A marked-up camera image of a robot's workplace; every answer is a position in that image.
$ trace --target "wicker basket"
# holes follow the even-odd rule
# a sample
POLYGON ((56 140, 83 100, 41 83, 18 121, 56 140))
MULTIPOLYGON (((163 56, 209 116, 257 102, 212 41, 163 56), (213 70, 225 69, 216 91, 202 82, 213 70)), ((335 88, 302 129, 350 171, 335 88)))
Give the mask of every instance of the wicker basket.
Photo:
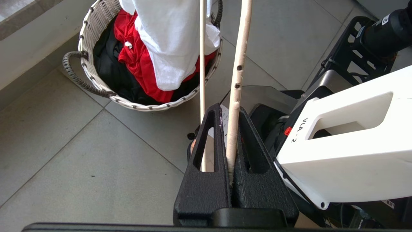
MULTIPOLYGON (((216 15, 216 19, 212 15, 212 22, 215 26, 220 26, 220 19, 222 18, 222 0, 218 0, 219 10, 216 15)), ((80 87, 86 89, 87 91, 94 93, 96 95, 110 98, 112 101, 126 107, 129 109, 135 109, 138 111, 161 111, 167 110, 171 107, 176 107, 185 101, 192 99, 199 92, 199 86, 195 88, 188 95, 181 97, 175 102, 169 102, 161 105, 142 105, 134 102, 130 102, 117 93, 111 90, 104 81, 101 80, 96 72, 96 68, 93 64, 93 48, 96 42, 99 40, 100 35, 106 29, 109 22, 119 13, 121 9, 119 0, 97 0, 89 9, 86 14, 83 27, 80 30, 80 40, 79 40, 79 51, 69 52, 63 58, 63 67, 69 76, 77 83, 80 87), (83 66, 84 72, 89 80, 94 86, 91 86, 81 80, 73 71, 69 59, 71 57, 80 58, 81 64, 83 66)), ((205 77, 205 81, 211 78, 216 68, 220 63, 222 50, 222 39, 220 39, 220 47, 217 50, 217 55, 211 61, 211 68, 205 77)))

